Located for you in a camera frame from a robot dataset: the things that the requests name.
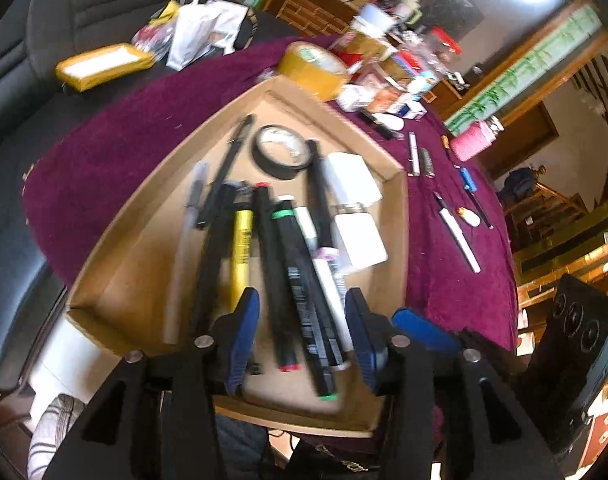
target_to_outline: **sofa backrest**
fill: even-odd
[[[15,0],[0,21],[0,142],[58,91],[57,63],[129,42],[167,1]]]

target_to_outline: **black speaker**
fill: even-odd
[[[607,379],[608,296],[565,274],[542,341],[514,384],[553,453],[565,453],[580,435]]]

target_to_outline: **striped fabric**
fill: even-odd
[[[59,394],[46,408],[31,439],[28,480],[42,480],[50,460],[82,410],[84,403],[66,394]]]

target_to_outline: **tape roll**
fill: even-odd
[[[253,138],[251,155],[264,173],[280,180],[291,180],[312,158],[306,140],[299,133],[277,124],[260,128]]]
[[[305,41],[295,41],[287,47],[277,72],[322,101],[335,99],[350,78],[338,57]]]

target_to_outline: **black tape roll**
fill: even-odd
[[[264,145],[270,142],[282,144],[290,151],[290,164],[277,160],[266,151]],[[280,180],[294,179],[301,170],[308,168],[312,158],[304,137],[279,124],[268,124],[260,128],[253,138],[251,154],[260,170]]]

